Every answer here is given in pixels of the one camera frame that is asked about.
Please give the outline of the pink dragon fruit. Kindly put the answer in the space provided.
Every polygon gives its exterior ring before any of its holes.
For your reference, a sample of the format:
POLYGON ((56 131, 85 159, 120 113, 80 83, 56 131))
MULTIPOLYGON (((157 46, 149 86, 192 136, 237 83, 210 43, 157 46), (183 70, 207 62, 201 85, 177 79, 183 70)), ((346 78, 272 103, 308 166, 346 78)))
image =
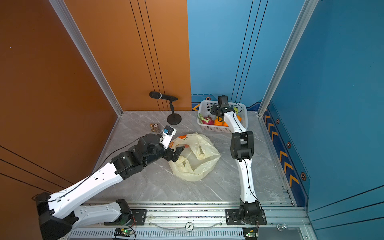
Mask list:
POLYGON ((201 113, 198 113, 198 120, 203 125, 214 125, 215 121, 211 117, 204 117, 201 113))

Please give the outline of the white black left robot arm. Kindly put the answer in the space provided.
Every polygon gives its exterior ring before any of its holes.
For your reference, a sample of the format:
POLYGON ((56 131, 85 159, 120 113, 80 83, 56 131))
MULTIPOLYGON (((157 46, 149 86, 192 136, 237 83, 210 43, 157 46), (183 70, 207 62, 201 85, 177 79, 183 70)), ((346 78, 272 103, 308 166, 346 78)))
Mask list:
POLYGON ((51 195, 46 192, 37 195, 35 201, 42 238, 58 240, 75 228, 101 222, 107 225, 131 224, 133 213, 125 200, 98 206, 83 206, 83 203, 159 159, 176 162, 185 147, 172 149, 169 146, 172 137, 173 134, 169 133, 147 134, 129 150, 113 157, 78 183, 51 195))

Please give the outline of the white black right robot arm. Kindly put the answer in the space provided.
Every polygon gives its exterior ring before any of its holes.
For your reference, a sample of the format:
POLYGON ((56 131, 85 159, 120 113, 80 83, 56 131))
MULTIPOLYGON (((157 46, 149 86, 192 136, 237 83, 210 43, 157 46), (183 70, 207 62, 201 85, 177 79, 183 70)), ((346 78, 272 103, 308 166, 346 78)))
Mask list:
POLYGON ((228 102, 228 96, 219 96, 217 105, 212 106, 210 112, 223 120, 232 133, 231 156, 236 160, 241 186, 239 219, 246 225, 266 225, 266 216, 257 198, 252 175, 254 134, 241 124, 237 112, 228 102))

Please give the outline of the yellowish plastic bag orange print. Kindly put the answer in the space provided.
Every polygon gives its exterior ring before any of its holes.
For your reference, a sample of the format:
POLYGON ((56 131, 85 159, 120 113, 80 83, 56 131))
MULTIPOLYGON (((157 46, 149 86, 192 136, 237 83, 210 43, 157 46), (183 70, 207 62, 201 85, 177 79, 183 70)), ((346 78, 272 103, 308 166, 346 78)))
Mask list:
POLYGON ((176 150, 184 147, 176 162, 169 162, 173 174, 188 182, 197 182, 206 177, 216 166, 221 154, 205 135, 194 133, 180 136, 170 143, 176 150))

